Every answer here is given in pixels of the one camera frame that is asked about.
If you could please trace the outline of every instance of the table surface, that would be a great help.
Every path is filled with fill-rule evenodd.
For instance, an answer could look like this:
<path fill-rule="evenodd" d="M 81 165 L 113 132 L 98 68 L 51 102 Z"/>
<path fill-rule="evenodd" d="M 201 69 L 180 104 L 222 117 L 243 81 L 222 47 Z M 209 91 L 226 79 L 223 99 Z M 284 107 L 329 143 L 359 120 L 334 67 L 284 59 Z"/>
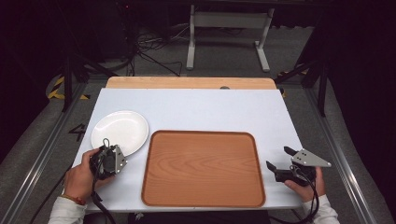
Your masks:
<path fill-rule="evenodd" d="M 230 90 L 219 90 L 228 86 Z M 270 161 L 279 169 L 288 169 L 290 156 L 283 146 L 302 148 L 282 96 L 269 78 L 213 77 L 112 77 L 102 89 L 74 165 L 92 148 L 94 126 L 104 116 L 120 110 L 132 110 L 148 121 L 148 140 L 116 179 L 98 190 L 103 205 L 114 212 L 205 211 L 231 208 L 154 207 L 141 200 L 142 185 L 149 153 L 149 141 L 159 130 L 246 132 L 254 136 L 258 149 L 266 194 L 258 209 L 295 208 L 299 197 L 266 167 Z M 89 203 L 88 211 L 97 211 Z"/>

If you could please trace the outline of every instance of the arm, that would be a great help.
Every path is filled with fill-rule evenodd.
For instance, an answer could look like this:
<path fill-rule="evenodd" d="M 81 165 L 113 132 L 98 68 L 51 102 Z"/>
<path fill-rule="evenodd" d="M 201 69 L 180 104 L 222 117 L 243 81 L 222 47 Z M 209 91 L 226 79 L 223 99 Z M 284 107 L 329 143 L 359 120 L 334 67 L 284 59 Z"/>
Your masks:
<path fill-rule="evenodd" d="M 82 155 L 81 164 L 73 167 L 64 176 L 64 194 L 59 196 L 49 217 L 49 224 L 82 224 L 85 216 L 85 204 L 92 191 L 93 175 L 90 169 L 90 157 L 99 149 L 93 149 Z M 100 188 L 114 176 L 98 180 L 95 187 Z"/>
<path fill-rule="evenodd" d="M 316 168 L 317 178 L 315 180 L 316 190 L 319 196 L 319 210 L 314 216 L 314 223 L 316 224 L 327 224 L 327 223 L 339 223 L 337 217 L 338 214 L 334 209 L 331 208 L 330 202 L 326 196 L 326 189 L 323 180 L 323 173 L 320 167 Z M 303 209 L 306 213 L 310 212 L 312 199 L 314 198 L 314 191 L 310 186 L 302 187 L 291 180 L 285 181 L 285 185 L 290 189 L 298 193 L 303 201 Z"/>

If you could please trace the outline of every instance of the table leg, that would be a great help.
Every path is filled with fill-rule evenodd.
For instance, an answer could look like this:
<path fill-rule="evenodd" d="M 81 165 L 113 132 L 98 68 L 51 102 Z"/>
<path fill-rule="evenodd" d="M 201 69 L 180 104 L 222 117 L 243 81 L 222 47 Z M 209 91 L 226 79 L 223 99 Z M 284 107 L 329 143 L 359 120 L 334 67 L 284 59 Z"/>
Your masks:
<path fill-rule="evenodd" d="M 194 13 L 195 8 L 194 5 L 191 6 L 191 14 L 190 14 L 190 44 L 189 44 L 189 52 L 187 54 L 187 70 L 192 70 L 194 68 L 194 55 L 195 55 L 195 38 L 194 38 Z"/>
<path fill-rule="evenodd" d="M 259 55 L 260 63 L 262 65 L 263 72 L 270 71 L 270 65 L 268 64 L 267 58 L 265 57 L 263 46 L 265 39 L 267 38 L 268 30 L 270 29 L 271 20 L 274 15 L 274 9 L 271 8 L 268 10 L 267 18 L 265 20 L 264 26 L 262 27 L 262 38 L 260 41 L 255 41 L 255 46 L 257 50 L 257 54 Z"/>

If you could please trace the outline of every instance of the metal frame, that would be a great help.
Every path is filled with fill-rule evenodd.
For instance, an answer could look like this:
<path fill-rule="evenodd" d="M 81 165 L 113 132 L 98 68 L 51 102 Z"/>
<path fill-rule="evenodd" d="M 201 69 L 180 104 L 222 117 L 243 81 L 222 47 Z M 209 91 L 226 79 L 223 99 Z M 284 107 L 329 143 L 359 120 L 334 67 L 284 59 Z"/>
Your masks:
<path fill-rule="evenodd" d="M 85 84 L 78 83 L 75 89 L 75 93 L 73 95 L 73 99 L 77 99 L 71 102 L 70 106 L 66 111 L 64 111 L 61 116 L 56 121 L 55 127 L 49 135 L 49 138 L 46 144 L 41 149 L 40 154 L 35 160 L 35 164 L 30 169 L 26 178 L 24 179 L 20 190 L 15 196 L 12 203 L 9 205 L 7 212 L 5 213 L 3 219 L 1 220 L 2 224 L 10 224 L 15 223 L 18 218 L 22 208 L 24 207 L 26 201 L 28 200 L 30 194 L 32 193 L 35 184 L 38 181 L 38 178 L 43 173 L 43 170 L 50 159 L 50 155 L 52 154 L 53 149 L 55 149 L 56 142 L 58 141 L 61 131 L 64 128 L 67 120 L 69 119 L 73 108 L 76 106 L 78 102 L 78 97 L 83 93 L 85 89 Z"/>
<path fill-rule="evenodd" d="M 224 13 L 224 12 L 195 12 L 195 6 L 191 5 L 190 13 L 190 44 L 187 54 L 187 70 L 194 67 L 195 58 L 195 27 L 233 27 L 262 29 L 260 41 L 255 41 L 255 48 L 259 56 L 263 72 L 269 72 L 270 66 L 265 57 L 263 46 L 268 35 L 268 30 L 274 15 L 274 9 L 268 13 Z"/>
<path fill-rule="evenodd" d="M 332 129 L 329 125 L 329 122 L 326 118 L 321 116 L 321 112 L 317 108 L 317 97 L 312 89 L 305 89 L 305 94 L 308 99 L 309 104 L 315 112 L 316 119 L 318 120 L 319 127 L 322 129 L 326 136 L 326 140 L 330 145 L 330 152 L 332 154 L 332 158 L 334 159 L 335 166 L 337 167 L 338 173 L 341 176 L 341 179 L 344 182 L 346 187 L 346 191 L 349 195 L 350 200 L 355 207 L 356 213 L 359 217 L 361 223 L 367 224 L 376 224 L 374 215 L 371 212 L 371 209 L 366 202 L 363 193 L 361 192 L 361 188 L 352 173 L 352 170 L 347 163 L 347 159 L 344 155 L 343 149 L 337 144 L 332 136 Z"/>

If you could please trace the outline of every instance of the white plate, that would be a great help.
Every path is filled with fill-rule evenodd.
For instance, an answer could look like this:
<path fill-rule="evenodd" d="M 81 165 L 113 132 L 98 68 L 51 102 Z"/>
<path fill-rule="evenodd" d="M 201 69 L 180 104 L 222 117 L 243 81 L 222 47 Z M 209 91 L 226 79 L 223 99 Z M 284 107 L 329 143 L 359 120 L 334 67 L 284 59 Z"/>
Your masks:
<path fill-rule="evenodd" d="M 129 156 L 143 146 L 149 135 L 145 118 L 134 111 L 119 111 L 102 118 L 93 128 L 93 148 L 101 147 L 107 138 L 111 146 L 119 145 L 124 156 Z"/>

